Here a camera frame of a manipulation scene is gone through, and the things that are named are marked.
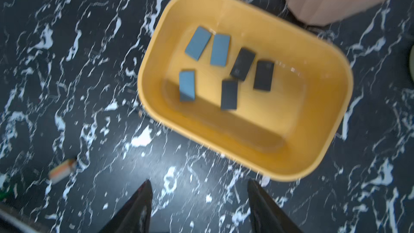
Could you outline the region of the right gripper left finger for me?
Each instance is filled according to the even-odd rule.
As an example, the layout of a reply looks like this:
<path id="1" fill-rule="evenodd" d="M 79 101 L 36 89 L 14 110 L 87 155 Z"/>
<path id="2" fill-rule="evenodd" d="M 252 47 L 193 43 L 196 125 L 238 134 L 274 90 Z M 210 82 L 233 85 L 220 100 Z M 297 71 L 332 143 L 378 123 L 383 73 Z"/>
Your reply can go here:
<path id="1" fill-rule="evenodd" d="M 146 180 L 100 233 L 148 233 L 152 201 L 152 184 Z"/>

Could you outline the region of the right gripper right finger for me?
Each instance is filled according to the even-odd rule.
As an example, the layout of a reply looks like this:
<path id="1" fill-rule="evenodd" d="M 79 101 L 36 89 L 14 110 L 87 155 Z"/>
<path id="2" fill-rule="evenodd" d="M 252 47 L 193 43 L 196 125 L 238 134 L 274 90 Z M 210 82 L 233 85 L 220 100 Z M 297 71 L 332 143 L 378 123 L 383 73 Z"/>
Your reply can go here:
<path id="1" fill-rule="evenodd" d="M 253 233 L 302 233 L 261 185 L 248 182 L 250 221 Z"/>

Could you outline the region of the blue eraser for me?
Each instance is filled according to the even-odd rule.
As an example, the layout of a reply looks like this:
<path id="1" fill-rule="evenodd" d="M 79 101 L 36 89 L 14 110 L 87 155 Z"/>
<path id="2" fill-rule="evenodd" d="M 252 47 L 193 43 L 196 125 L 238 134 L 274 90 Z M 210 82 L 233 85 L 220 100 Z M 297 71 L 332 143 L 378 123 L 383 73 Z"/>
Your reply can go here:
<path id="1" fill-rule="evenodd" d="M 195 100 L 195 71 L 186 70 L 180 72 L 179 90 L 181 102 L 189 102 Z"/>
<path id="2" fill-rule="evenodd" d="M 230 46 L 230 35 L 217 33 L 213 38 L 210 64 L 213 66 L 225 67 L 227 64 L 228 51 Z"/>
<path id="3" fill-rule="evenodd" d="M 185 54 L 193 60 L 198 61 L 209 43 L 211 36 L 210 31 L 204 27 L 198 27 L 185 48 Z"/>

